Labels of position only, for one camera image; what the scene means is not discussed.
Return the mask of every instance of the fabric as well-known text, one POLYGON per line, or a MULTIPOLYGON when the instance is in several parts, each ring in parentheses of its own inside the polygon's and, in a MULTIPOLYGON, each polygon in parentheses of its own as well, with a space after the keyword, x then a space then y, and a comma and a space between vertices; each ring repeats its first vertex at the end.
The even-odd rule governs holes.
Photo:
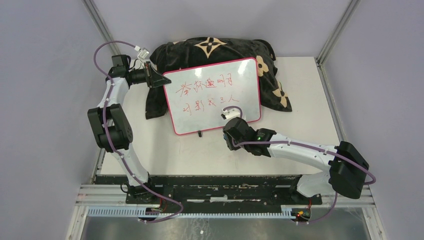
MULTIPOLYGON (((274 50, 264 40, 195 37, 159 46, 151 54, 150 61, 156 65, 157 71, 163 74, 250 57, 257 61, 261 105, 281 112, 291 112, 292 105, 289 98, 283 91, 281 83, 276 79, 274 50)), ((167 110, 164 89, 150 88, 146 100, 146 119, 161 117, 167 110)))

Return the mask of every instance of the black blanket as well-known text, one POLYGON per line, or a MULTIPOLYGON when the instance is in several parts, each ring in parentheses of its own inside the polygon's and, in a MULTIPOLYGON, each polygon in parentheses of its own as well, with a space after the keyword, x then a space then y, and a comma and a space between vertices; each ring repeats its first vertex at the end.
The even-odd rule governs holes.
MULTIPOLYGON (((277 81, 276 60, 271 45, 264 40, 195 37, 185 41, 168 42, 150 56, 161 74, 169 71, 199 67, 253 57, 257 61, 260 103, 267 108, 291 112, 287 94, 277 81)), ((145 117, 157 118, 166 114, 168 104, 162 87, 151 88, 147 95, 145 117)))

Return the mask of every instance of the purple cable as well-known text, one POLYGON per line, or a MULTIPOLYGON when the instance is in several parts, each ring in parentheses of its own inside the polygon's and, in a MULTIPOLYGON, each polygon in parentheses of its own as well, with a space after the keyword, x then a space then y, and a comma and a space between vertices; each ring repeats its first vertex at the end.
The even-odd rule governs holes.
POLYGON ((239 106, 226 106, 222 110, 228 110, 228 109, 238 109, 240 111, 240 118, 243 116, 243 111, 239 106))
MULTIPOLYGON (((289 141, 284 141, 284 140, 281 140, 281 141, 244 141, 244 142, 240 142, 239 144, 235 144, 234 139, 232 140, 232 145, 234 147, 240 147, 242 145, 248 145, 248 144, 255 144, 255 145, 257 145, 257 144, 289 144, 289 141)), ((325 153, 325 151, 326 151, 323 148, 319 148, 319 147, 316 147, 316 146, 311 146, 311 145, 300 143, 300 142, 293 142, 293 141, 291 141, 290 144, 293 144, 293 145, 296 145, 296 146, 299 146, 299 147, 303 147, 303 148, 307 148, 307 149, 316 150, 316 151, 322 152, 322 153, 325 153)), ((337 158, 343 159, 344 161, 346 161, 346 162, 352 164, 353 166, 357 167, 362 172, 366 173, 368 176, 370 176, 372 178, 371 181, 365 182, 364 184, 371 185, 371 184, 374 184, 376 182, 376 177, 371 172, 369 172, 367 169, 365 169, 361 165, 357 164, 356 162, 354 162, 354 161, 350 160, 349 158, 347 158, 345 156, 342 156, 342 155, 340 155, 340 154, 338 154, 336 152, 327 151, 327 154, 330 154, 330 155, 333 155, 333 156, 335 156, 337 158)), ((327 218, 331 214, 331 212, 333 212, 333 210, 334 210, 334 208, 336 206, 337 195, 338 194, 336 192, 335 193, 335 196, 334 196, 334 202, 332 203, 330 209, 328 210, 328 212, 324 216, 322 216, 320 218, 317 218, 315 220, 309 221, 306 224, 316 223, 316 222, 319 222, 319 221, 327 218)))
MULTIPOLYGON (((105 43, 103 43, 102 45, 100 45, 96 50, 95 50, 95 52, 94 52, 94 56, 93 56, 93 61, 94 61, 94 65, 95 65, 95 67, 102 73, 102 74, 104 74, 104 75, 106 75, 106 77, 110 80, 110 88, 109 88, 109 91, 107 91, 107 94, 106 94, 106 100, 104 101, 104 105, 103 105, 103 111, 102 111, 102 116, 103 116, 103 125, 104 125, 104 131, 105 131, 105 133, 106 133, 106 137, 107 137, 107 141, 109 142, 109 145, 110 145, 110 148, 112 149, 112 151, 114 152, 114 153, 116 153, 116 154, 118 154, 120 157, 121 157, 121 159, 122 159, 122 163, 123 163, 123 165, 125 166, 125 169, 128 171, 128 173, 131 175, 131 176, 133 176, 134 174, 133 174, 133 172, 131 171, 131 169, 130 169, 130 167, 128 167, 128 164, 127 164, 127 162, 125 161, 125 159, 124 159, 124 155, 122 154, 122 153, 120 153, 119 151, 117 151, 116 150, 116 148, 115 148, 115 146, 114 146, 114 143, 112 142, 112 139, 111 139, 111 135, 110 135, 110 133, 109 133, 109 127, 108 127, 108 124, 107 124, 107 119, 106 119, 106 106, 108 105, 108 99, 109 99, 109 97, 111 96, 111 93, 112 93, 112 89, 114 88, 114 85, 113 85, 113 83, 114 83, 114 80, 112 79, 112 77, 111 76, 109 76, 109 74, 107 73, 107 72, 105 72, 105 71, 103 71, 100 67, 99 67, 99 65, 97 64, 97 61, 96 61, 96 56, 97 56, 97 53, 99 52, 99 50, 101 49, 101 48, 103 48, 104 46, 106 46, 106 45, 108 45, 108 44, 112 44, 112 43, 120 43, 120 44, 125 44, 125 45, 128 45, 128 46, 130 46, 130 47, 133 47, 133 48, 135 48, 136 46, 135 45, 133 45, 133 44, 131 44, 131 43, 128 43, 128 42, 126 42, 126 41, 117 41, 117 40, 115 40, 115 41, 108 41, 108 42, 105 42, 105 43)), ((161 198, 161 199, 165 199, 165 200, 168 200, 168 201, 170 201, 170 202, 172 202, 172 203, 175 203, 175 204, 177 204, 177 205, 179 205, 181 208, 180 208, 180 210, 179 211, 177 211, 176 213, 173 213, 173 214, 171 214, 171 215, 169 215, 169 216, 166 216, 166 217, 164 217, 164 218, 161 218, 161 219, 157 219, 157 220, 152 220, 152 221, 144 221, 145 223, 149 223, 149 224, 154 224, 154 223, 160 223, 160 222, 163 222, 163 221, 166 221, 166 220, 168 220, 168 219, 170 219, 170 218, 172 218, 172 217, 174 217, 174 216, 176 216, 176 215, 178 215, 178 214, 180 214, 182 211, 183 211, 183 209, 184 209, 184 207, 183 207, 183 205, 180 203, 180 202, 177 202, 177 201, 175 201, 174 199, 171 199, 171 198, 168 198, 168 197, 166 197, 166 196, 163 196, 163 195, 161 195, 161 194, 159 194, 159 193, 157 193, 157 192, 154 192, 153 190, 151 190, 150 188, 148 188, 146 185, 144 185, 143 183, 142 183, 142 181, 140 181, 140 179, 138 179, 137 177, 135 177, 135 176, 133 176, 133 178, 134 178, 134 180, 137 182, 137 183, 139 183, 144 189, 146 189, 148 192, 150 192, 151 194, 153 194, 153 195, 155 195, 155 196, 157 196, 157 197, 159 197, 159 198, 161 198)))

